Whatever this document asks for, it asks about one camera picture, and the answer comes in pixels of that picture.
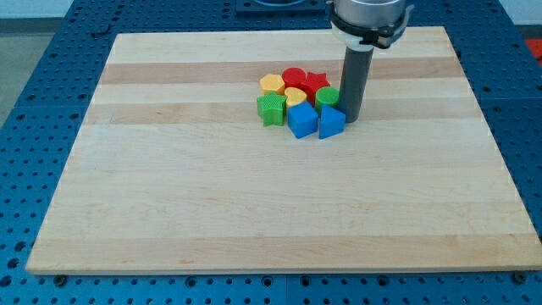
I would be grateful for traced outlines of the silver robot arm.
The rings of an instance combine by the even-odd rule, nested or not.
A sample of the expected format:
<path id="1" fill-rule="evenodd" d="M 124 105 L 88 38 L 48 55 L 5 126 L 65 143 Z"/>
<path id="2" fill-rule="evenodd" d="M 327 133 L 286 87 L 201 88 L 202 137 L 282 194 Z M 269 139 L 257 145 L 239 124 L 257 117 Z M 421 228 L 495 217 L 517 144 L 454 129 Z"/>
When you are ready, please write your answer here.
<path id="1" fill-rule="evenodd" d="M 335 0 L 330 3 L 334 36 L 346 46 L 338 109 L 346 122 L 360 114 L 375 48 L 388 49 L 406 30 L 414 7 L 405 0 Z"/>

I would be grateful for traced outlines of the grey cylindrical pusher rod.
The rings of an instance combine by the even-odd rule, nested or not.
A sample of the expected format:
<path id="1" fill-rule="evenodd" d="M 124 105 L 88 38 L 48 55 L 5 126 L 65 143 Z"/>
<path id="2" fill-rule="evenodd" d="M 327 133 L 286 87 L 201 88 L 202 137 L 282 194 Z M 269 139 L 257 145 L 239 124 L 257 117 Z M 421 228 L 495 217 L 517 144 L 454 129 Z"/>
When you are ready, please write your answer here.
<path id="1" fill-rule="evenodd" d="M 353 123 L 359 117 L 372 56 L 373 47 L 362 51 L 346 49 L 337 106 L 346 116 L 346 123 Z"/>

